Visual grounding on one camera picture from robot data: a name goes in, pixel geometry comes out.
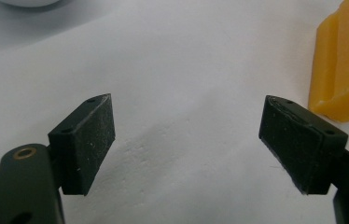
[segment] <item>white table surface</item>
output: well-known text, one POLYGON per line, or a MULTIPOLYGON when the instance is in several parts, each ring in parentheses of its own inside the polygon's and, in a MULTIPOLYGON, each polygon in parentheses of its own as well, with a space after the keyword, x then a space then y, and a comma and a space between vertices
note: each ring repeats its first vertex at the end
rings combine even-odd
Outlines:
POLYGON ((336 189, 301 195, 258 128, 267 94, 306 106, 340 2, 0 4, 0 158, 111 92, 117 140, 90 194, 63 196, 67 223, 335 223, 336 189))

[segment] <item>white object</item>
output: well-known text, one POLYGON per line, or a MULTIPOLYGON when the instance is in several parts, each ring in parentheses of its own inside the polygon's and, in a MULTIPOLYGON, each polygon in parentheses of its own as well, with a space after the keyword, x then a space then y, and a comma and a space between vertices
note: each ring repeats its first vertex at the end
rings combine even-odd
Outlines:
POLYGON ((56 3, 59 0, 0 0, 15 7, 44 7, 56 3))

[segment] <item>yellow plastic block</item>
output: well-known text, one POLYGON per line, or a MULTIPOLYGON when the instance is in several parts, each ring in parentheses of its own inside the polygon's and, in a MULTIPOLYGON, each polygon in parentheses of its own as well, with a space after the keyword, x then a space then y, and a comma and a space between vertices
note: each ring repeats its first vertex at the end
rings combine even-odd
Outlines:
POLYGON ((317 29, 309 109, 349 121, 349 0, 317 29))

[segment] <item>yellow object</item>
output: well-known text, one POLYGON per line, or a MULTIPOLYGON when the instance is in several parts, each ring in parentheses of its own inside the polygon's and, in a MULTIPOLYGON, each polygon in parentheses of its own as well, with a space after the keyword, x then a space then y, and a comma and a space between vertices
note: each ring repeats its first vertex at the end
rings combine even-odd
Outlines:
POLYGON ((349 0, 317 28, 309 109, 349 121, 349 0))

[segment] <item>mounting hole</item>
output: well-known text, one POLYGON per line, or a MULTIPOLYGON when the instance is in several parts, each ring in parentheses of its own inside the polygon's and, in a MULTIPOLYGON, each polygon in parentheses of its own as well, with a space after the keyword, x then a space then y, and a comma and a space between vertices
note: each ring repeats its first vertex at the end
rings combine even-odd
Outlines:
POLYGON ((12 218, 11 224, 26 224, 30 220, 32 220, 32 213, 24 212, 12 218))
POLYGON ((18 150, 13 157, 15 160, 24 160, 32 157, 36 152, 37 149, 35 149, 35 147, 25 147, 18 150))
POLYGON ((68 128, 68 129, 62 130, 61 133, 70 133, 70 132, 72 132, 72 131, 73 131, 72 128, 68 128))

